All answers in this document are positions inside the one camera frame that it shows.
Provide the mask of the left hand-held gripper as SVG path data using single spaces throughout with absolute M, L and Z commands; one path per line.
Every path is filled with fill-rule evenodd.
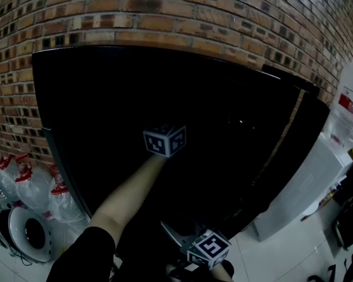
M 155 125 L 143 131 L 147 151 L 170 158 L 187 143 L 185 125 Z

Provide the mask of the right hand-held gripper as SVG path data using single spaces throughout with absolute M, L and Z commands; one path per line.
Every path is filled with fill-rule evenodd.
M 161 226 L 186 255 L 188 262 L 208 270 L 217 266 L 230 251 L 231 243 L 220 232 L 212 231 L 204 224 L 193 222 L 191 234 L 187 235 L 181 235 L 164 221 Z

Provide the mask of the black refrigerator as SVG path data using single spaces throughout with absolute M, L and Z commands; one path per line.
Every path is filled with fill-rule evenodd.
M 179 256 L 161 221 L 234 237 L 289 182 L 329 113 L 311 82 L 196 53 L 74 46 L 31 61 L 42 134 L 88 215 L 151 156 L 145 129 L 186 126 L 186 145 L 124 231 L 123 260 Z

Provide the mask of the person's right forearm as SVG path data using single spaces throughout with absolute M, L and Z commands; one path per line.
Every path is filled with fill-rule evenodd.
M 231 276 L 228 274 L 226 269 L 224 269 L 223 265 L 219 263 L 211 270 L 211 274 L 214 279 L 225 282 L 233 282 Z

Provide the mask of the person's left forearm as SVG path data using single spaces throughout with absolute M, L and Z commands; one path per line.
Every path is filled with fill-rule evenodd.
M 89 225 L 107 231 L 118 244 L 124 228 L 143 205 L 166 161 L 166 157 L 151 156 L 105 199 Z

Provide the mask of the person's black clothing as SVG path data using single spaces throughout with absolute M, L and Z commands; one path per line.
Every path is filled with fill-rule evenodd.
M 89 227 L 52 265 L 46 282 L 171 282 L 162 267 L 132 259 L 109 281 L 115 254 L 112 236 Z

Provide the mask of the white round fan heaters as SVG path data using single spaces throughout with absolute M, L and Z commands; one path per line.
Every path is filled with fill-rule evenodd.
M 52 257 L 52 229 L 23 207 L 0 207 L 0 245 L 26 265 L 47 263 Z

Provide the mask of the large clear dispenser bottle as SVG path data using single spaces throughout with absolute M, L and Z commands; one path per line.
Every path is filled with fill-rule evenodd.
M 342 69 L 323 134 L 340 153 L 353 148 L 353 62 Z

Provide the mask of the black case metal frame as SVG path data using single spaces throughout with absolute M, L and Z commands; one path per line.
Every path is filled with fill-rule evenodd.
M 339 247 L 348 250 L 353 245 L 353 165 L 341 182 L 334 200 L 341 206 L 341 211 L 332 224 L 332 230 Z

